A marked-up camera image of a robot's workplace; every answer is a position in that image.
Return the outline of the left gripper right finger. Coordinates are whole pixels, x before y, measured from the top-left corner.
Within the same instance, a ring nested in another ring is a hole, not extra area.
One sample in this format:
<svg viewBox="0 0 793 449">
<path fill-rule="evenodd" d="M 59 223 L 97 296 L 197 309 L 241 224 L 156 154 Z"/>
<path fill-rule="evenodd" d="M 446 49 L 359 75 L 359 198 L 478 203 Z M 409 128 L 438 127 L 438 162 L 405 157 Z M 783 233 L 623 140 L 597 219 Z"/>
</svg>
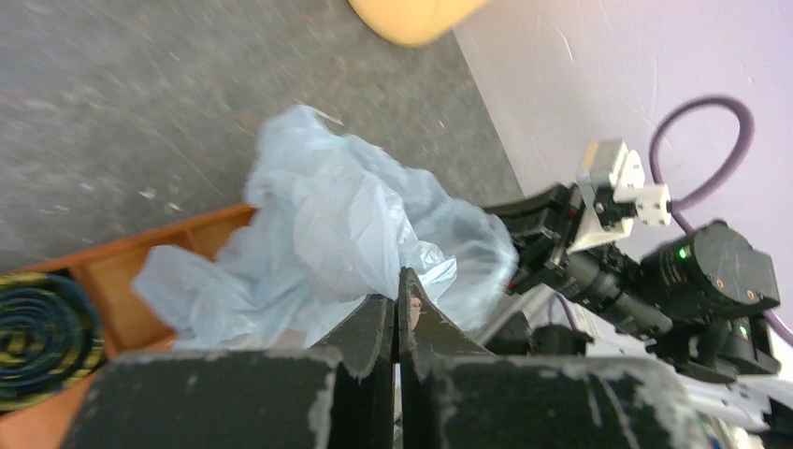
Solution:
<svg viewBox="0 0 793 449">
<path fill-rule="evenodd" d="M 498 356 L 428 299 L 410 268 L 397 297 L 407 448 L 706 448 L 675 376 L 642 358 Z"/>
</svg>

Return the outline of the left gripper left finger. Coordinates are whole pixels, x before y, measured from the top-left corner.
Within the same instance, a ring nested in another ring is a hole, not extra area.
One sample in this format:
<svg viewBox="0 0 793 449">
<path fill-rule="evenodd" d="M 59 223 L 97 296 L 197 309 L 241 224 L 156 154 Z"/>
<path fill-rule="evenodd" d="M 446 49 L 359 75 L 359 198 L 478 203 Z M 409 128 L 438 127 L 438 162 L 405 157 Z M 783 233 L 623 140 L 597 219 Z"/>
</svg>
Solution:
<svg viewBox="0 0 793 449">
<path fill-rule="evenodd" d="M 145 351 L 101 369 L 66 448 L 388 448 L 395 305 L 374 295 L 307 350 Z"/>
</svg>

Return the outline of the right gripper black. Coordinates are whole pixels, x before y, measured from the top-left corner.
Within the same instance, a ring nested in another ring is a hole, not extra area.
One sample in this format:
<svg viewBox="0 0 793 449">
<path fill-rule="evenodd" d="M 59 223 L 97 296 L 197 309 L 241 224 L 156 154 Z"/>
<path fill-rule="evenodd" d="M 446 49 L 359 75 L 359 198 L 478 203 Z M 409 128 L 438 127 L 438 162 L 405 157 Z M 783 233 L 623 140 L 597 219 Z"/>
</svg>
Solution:
<svg viewBox="0 0 793 449">
<path fill-rule="evenodd" d="M 544 284 L 563 297 L 619 297 L 619 270 L 607 250 L 571 252 L 583 228 L 585 203 L 580 189 L 556 183 L 531 197 L 487 206 L 505 226 L 518 260 L 505 292 L 522 295 Z"/>
</svg>

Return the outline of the light blue plastic trash bag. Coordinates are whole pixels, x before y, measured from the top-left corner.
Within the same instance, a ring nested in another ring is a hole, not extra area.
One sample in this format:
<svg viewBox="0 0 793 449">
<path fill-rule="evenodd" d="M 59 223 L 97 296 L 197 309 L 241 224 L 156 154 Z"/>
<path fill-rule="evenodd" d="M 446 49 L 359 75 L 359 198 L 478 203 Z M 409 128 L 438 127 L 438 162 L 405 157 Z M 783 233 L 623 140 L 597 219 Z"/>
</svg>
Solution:
<svg viewBox="0 0 793 449">
<path fill-rule="evenodd" d="M 413 269 L 430 301 L 480 328 L 516 269 L 496 216 L 451 197 L 311 107 L 263 123 L 243 190 L 254 209 L 213 258 L 152 248 L 132 286 L 179 349 L 309 347 Z"/>
</svg>

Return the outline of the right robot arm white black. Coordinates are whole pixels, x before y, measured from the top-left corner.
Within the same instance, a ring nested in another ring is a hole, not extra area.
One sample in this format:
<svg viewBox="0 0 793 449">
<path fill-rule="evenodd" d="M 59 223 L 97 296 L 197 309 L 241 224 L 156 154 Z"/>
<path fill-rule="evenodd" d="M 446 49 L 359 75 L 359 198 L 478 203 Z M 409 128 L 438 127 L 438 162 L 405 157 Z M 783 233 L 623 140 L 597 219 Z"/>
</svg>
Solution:
<svg viewBox="0 0 793 449">
<path fill-rule="evenodd" d="M 557 184 L 488 208 L 518 254 L 510 292 L 543 284 L 691 379 L 727 385 L 756 377 L 764 398 L 759 434 L 790 442 L 792 390 L 779 381 L 767 318 L 780 303 L 771 257 L 722 220 L 664 242 L 641 260 L 617 248 L 634 221 L 667 225 L 672 211 L 663 184 Z"/>
</svg>

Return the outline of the yellow round trash bin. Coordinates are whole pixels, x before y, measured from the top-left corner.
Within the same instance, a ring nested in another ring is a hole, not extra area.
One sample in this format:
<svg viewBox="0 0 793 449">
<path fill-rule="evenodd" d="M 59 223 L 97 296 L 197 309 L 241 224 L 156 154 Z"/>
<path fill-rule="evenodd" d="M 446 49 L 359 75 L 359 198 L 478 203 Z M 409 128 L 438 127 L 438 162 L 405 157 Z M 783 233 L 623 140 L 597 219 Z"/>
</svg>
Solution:
<svg viewBox="0 0 793 449">
<path fill-rule="evenodd" d="M 349 0 L 358 18 L 374 34 L 403 47 L 434 42 L 487 0 Z"/>
</svg>

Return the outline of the orange compartment tray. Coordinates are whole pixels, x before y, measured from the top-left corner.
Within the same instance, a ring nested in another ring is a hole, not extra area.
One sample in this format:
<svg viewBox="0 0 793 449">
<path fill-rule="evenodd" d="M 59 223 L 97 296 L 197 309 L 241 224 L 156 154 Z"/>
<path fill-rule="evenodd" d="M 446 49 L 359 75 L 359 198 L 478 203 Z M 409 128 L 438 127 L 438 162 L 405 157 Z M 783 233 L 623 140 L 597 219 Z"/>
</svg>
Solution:
<svg viewBox="0 0 793 449">
<path fill-rule="evenodd" d="M 149 249 L 178 245 L 212 259 L 237 228 L 249 223 L 253 213 L 252 207 L 237 204 L 37 263 L 26 271 L 68 275 L 89 294 L 104 325 L 107 358 L 140 349 L 164 350 L 174 340 L 173 330 L 160 322 L 131 288 Z M 59 447 L 93 380 L 89 375 L 35 406 L 2 415 L 2 447 Z"/>
</svg>

